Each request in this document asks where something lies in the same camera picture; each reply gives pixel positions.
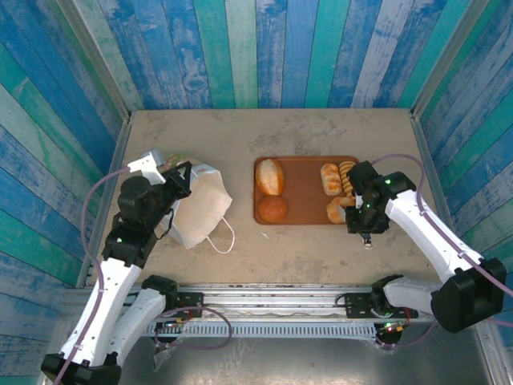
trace beige table surface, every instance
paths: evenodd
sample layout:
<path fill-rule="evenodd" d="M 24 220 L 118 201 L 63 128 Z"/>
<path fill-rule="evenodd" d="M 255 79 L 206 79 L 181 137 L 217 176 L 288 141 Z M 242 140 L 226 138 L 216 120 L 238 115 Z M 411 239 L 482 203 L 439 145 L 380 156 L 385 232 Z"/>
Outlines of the beige table surface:
<path fill-rule="evenodd" d="M 226 219 L 236 231 L 233 251 L 221 255 L 204 241 L 186 250 L 170 237 L 159 241 L 139 282 L 159 274 L 179 283 L 372 283 L 388 274 L 437 279 L 429 261 L 395 223 L 373 236 L 374 248 L 343 225 L 265 226 L 252 217 L 253 162 L 259 156 L 353 155 L 373 160 L 392 152 L 419 156 L 407 110 L 202 110 L 138 111 L 123 164 L 158 148 L 166 156 L 184 152 L 218 168 L 233 203 Z M 420 172 L 408 160 L 377 166 L 403 171 L 416 184 Z M 118 212 L 120 177 L 104 237 Z M 424 196 L 433 206 L 426 185 Z M 212 233 L 220 248 L 231 233 Z"/>

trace white paper bag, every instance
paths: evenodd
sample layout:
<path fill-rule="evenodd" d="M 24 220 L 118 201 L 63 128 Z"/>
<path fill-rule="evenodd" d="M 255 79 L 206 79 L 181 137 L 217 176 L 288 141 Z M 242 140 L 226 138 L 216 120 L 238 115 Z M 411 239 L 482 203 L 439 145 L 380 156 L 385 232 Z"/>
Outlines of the white paper bag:
<path fill-rule="evenodd" d="M 192 166 L 191 195 L 175 202 L 173 213 L 168 214 L 160 222 L 163 229 L 168 229 L 172 218 L 169 234 L 186 249 L 191 249 L 207 239 L 218 253 L 229 253 L 235 243 L 232 226 L 224 219 L 224 214 L 232 198 L 226 192 L 223 178 L 219 170 L 207 164 Z M 208 236 L 223 221 L 232 231 L 232 244 L 226 251 L 219 251 Z"/>

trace brown wooden tray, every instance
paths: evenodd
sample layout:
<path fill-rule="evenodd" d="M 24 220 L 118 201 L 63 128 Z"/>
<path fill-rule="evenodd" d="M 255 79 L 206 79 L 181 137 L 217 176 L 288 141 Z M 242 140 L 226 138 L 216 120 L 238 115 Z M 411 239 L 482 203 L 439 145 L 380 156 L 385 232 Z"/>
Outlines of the brown wooden tray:
<path fill-rule="evenodd" d="M 285 187 L 281 196 L 289 204 L 289 213 L 276 224 L 264 221 L 258 213 L 258 202 L 264 194 L 254 178 L 258 164 L 269 157 L 276 159 L 283 169 Z M 345 160 L 359 163 L 354 156 L 263 156 L 256 159 L 253 172 L 255 221 L 262 225 L 333 225 L 326 214 L 326 206 L 334 197 L 327 196 L 322 189 L 321 167 L 326 163 L 339 165 Z"/>

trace paper bag handle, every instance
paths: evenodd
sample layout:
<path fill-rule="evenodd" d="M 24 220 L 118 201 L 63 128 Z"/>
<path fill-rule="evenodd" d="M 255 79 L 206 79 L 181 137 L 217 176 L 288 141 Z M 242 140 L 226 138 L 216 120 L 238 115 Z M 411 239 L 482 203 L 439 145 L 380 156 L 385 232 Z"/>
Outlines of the paper bag handle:
<path fill-rule="evenodd" d="M 235 245 L 235 232 L 233 231 L 232 229 L 232 226 L 230 226 L 230 224 L 224 219 L 224 217 L 221 218 L 223 220 L 223 222 L 228 226 L 228 228 L 230 229 L 230 231 L 232 232 L 232 244 L 230 245 L 230 247 L 228 248 L 228 250 L 226 251 L 220 251 L 219 249 L 216 248 L 216 246 L 212 243 L 212 240 L 210 239 L 209 236 L 207 236 L 207 241 L 210 242 L 210 245 L 214 248 L 214 250 L 219 253 L 219 254 L 228 254 L 230 251 L 232 251 L 233 249 L 233 245 Z"/>

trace blue wooden wall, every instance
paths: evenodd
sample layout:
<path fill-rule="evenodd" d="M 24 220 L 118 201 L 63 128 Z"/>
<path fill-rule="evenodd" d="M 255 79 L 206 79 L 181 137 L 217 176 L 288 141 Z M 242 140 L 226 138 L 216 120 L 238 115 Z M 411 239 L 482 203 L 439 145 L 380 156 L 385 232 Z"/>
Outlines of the blue wooden wall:
<path fill-rule="evenodd" d="M 34 384 L 122 120 L 55 0 L 0 2 L 0 384 Z M 87 233 L 99 206 L 87 214 Z"/>
<path fill-rule="evenodd" d="M 513 2 L 490 0 L 421 117 L 454 227 L 513 287 Z M 513 298 L 498 318 L 513 322 Z M 513 347 L 513 330 L 501 333 Z"/>
<path fill-rule="evenodd" d="M 411 107 L 471 0 L 74 0 L 129 110 Z"/>

